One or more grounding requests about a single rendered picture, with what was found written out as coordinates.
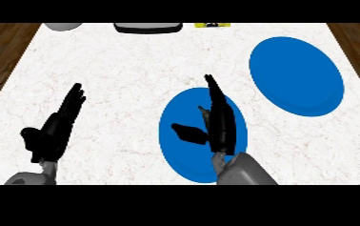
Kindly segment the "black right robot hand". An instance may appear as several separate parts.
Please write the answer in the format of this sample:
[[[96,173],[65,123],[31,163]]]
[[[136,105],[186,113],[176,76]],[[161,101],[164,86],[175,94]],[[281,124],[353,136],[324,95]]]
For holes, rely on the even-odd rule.
[[[211,109],[206,110],[203,107],[198,108],[203,113],[207,131],[198,127],[185,126],[178,123],[172,124],[172,129],[183,141],[194,142],[200,145],[210,143],[213,153],[235,155],[237,119],[234,109],[228,104],[226,95],[214,76],[206,74],[204,78],[210,89]]]

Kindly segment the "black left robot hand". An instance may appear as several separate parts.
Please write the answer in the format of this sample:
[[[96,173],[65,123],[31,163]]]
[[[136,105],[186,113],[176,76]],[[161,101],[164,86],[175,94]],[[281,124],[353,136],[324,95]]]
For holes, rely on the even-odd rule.
[[[20,135],[26,149],[33,153],[31,162],[57,162],[67,150],[76,119],[86,96],[82,84],[76,83],[65,96],[60,110],[49,116],[40,129],[26,127]]]

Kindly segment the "large blue plate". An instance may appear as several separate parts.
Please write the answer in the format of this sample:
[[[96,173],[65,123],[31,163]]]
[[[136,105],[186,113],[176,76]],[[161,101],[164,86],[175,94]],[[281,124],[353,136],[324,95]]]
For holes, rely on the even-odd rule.
[[[211,95],[207,88],[192,88],[182,91],[170,99],[160,118],[160,146],[166,162],[173,171],[192,182],[213,183],[217,173],[213,167],[210,142],[197,144],[180,139],[176,127],[186,126],[201,130],[197,140],[207,136],[203,107],[211,109]]]

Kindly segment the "yellow and black object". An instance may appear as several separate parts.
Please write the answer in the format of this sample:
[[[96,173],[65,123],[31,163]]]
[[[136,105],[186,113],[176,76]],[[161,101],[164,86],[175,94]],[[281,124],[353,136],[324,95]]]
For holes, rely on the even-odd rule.
[[[197,28],[228,28],[231,23],[195,23]]]

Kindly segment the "grey round bowl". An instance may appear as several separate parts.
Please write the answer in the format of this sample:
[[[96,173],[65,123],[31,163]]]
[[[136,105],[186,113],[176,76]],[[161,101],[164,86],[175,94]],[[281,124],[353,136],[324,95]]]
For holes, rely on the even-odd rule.
[[[80,26],[80,23],[46,23],[45,25],[54,31],[71,31]]]

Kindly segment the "black and grey tray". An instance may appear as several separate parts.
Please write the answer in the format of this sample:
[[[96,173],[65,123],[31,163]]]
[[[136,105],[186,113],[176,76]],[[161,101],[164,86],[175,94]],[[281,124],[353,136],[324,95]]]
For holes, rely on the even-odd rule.
[[[182,23],[116,23],[114,28],[119,32],[155,34],[179,32],[183,28]]]

